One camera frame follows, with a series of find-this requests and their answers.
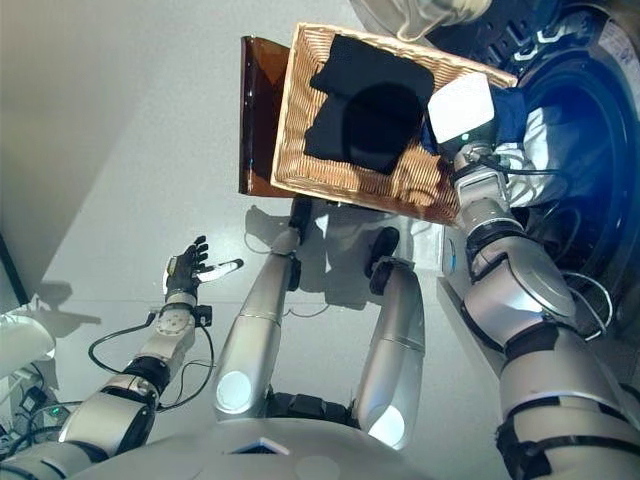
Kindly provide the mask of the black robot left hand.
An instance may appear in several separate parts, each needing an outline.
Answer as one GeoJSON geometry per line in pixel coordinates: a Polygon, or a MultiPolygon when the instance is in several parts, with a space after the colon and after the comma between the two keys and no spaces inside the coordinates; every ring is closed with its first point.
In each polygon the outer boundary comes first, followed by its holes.
{"type": "Polygon", "coordinates": [[[172,256],[163,273],[163,294],[169,298],[176,294],[197,296],[203,283],[217,281],[244,266],[240,258],[208,265],[209,245],[205,235],[200,235],[177,256],[172,256]]]}

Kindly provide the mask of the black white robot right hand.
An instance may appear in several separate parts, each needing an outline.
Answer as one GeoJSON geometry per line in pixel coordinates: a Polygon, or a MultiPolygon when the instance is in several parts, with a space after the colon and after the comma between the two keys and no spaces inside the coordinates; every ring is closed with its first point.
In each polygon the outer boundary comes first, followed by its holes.
{"type": "Polygon", "coordinates": [[[427,120],[437,152],[455,154],[474,142],[494,144],[497,116],[487,75],[466,74],[436,91],[427,104],[427,120]]]}

